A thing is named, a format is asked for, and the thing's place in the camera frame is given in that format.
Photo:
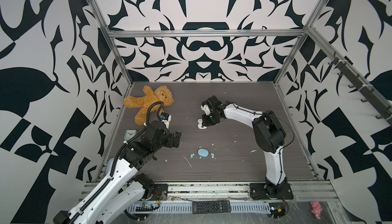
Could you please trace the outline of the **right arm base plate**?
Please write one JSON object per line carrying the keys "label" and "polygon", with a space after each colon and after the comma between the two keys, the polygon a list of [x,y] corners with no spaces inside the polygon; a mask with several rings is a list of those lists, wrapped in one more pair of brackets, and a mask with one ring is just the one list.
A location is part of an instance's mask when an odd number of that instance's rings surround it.
{"label": "right arm base plate", "polygon": [[250,197],[253,200],[293,200],[294,194],[288,182],[283,181],[274,185],[267,181],[266,183],[251,183]]}

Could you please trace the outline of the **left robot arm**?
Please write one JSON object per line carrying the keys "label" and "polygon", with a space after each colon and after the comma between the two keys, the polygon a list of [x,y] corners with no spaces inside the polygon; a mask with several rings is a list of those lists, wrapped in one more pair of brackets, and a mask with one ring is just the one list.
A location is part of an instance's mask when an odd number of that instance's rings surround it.
{"label": "left robot arm", "polygon": [[179,147],[182,133],[170,133],[164,124],[148,125],[126,140],[117,152],[110,172],[70,211],[60,211],[55,224],[109,224],[133,203],[154,194],[154,181],[139,170],[162,147]]}

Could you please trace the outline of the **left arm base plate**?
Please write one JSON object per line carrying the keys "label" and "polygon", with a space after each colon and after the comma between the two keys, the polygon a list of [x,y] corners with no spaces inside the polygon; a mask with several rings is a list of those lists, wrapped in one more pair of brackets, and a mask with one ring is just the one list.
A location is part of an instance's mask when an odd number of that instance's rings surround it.
{"label": "left arm base plate", "polygon": [[164,201],[167,199],[168,185],[167,184],[155,184],[152,193],[152,201]]}

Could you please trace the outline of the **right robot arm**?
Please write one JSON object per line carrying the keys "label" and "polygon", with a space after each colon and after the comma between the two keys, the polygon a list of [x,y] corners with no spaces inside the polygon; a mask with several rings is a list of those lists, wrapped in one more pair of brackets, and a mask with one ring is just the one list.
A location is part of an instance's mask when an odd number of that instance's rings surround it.
{"label": "right robot arm", "polygon": [[253,111],[234,102],[222,103],[211,99],[202,103],[201,110],[204,111],[198,120],[198,128],[201,130],[220,123],[221,119],[234,120],[251,127],[257,145],[264,151],[266,182],[276,189],[283,187],[286,181],[283,167],[286,132],[273,111]]}

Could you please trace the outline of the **white earbud charging case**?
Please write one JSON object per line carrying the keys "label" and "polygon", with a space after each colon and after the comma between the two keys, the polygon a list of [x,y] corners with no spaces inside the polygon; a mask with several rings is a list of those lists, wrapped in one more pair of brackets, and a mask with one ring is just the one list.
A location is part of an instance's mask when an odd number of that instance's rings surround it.
{"label": "white earbud charging case", "polygon": [[206,126],[203,125],[203,120],[202,119],[198,119],[198,128],[200,130],[204,130],[204,129],[207,128]]}

